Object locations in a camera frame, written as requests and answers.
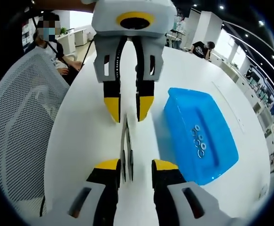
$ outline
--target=cable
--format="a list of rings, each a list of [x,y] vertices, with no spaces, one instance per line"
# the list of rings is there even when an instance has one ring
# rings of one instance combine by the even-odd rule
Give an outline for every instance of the cable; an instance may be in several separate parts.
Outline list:
[[[43,216],[44,204],[45,204],[45,196],[43,197],[42,204],[41,204],[41,208],[40,208],[40,210],[39,210],[39,216],[40,216],[40,217]]]
[[[87,49],[87,51],[86,51],[86,54],[85,54],[85,57],[84,57],[84,60],[83,60],[83,62],[82,62],[82,64],[81,64],[81,67],[80,67],[80,69],[82,68],[82,66],[84,65],[84,62],[85,62],[85,59],[86,59],[86,56],[88,55],[88,53],[89,53],[89,50],[90,50],[90,47],[91,47],[91,45],[92,45],[92,42],[94,41],[94,39],[92,39],[91,40],[91,42],[90,42],[90,45],[89,45],[89,47],[88,47],[88,49]]]

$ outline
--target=person in black shirt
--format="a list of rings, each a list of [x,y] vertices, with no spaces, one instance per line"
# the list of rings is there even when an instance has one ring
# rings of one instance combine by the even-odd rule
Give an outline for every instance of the person in black shirt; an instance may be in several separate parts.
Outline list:
[[[200,58],[209,60],[211,50],[214,48],[215,48],[215,44],[212,41],[209,41],[206,44],[204,44],[201,41],[198,41],[192,45],[190,53],[193,53],[194,55],[196,55]]]

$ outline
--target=office floor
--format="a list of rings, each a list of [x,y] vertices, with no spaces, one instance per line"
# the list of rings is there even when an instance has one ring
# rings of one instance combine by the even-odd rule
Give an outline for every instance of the office floor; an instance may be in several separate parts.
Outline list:
[[[76,47],[76,52],[77,52],[77,56],[78,56],[77,60],[78,61],[83,61],[84,60],[84,57],[85,57],[85,54],[88,50],[89,45],[90,45],[90,42],[88,42],[86,45]],[[94,42],[93,42],[91,47],[90,47],[90,50],[88,52],[87,57],[92,55],[94,52],[95,52],[95,45],[94,45]]]

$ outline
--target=window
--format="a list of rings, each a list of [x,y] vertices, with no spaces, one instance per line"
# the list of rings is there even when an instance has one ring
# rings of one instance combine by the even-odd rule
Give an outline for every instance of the window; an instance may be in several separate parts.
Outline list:
[[[228,59],[234,46],[234,39],[225,30],[221,30],[214,51]]]
[[[238,68],[240,69],[242,64],[244,63],[245,58],[246,58],[245,55],[246,54],[243,51],[243,49],[240,46],[238,46],[237,51],[236,51],[234,58],[232,60],[232,63],[236,64],[238,66]]]

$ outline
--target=person's hand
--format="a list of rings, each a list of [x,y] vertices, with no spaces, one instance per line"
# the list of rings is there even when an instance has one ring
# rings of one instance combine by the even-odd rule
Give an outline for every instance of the person's hand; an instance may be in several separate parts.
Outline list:
[[[82,65],[82,62],[81,61],[73,61],[72,63],[72,67],[74,67],[76,69],[76,71],[80,71],[80,68],[81,68],[81,65]]]
[[[67,75],[69,73],[67,68],[58,68],[57,70],[61,75]]]

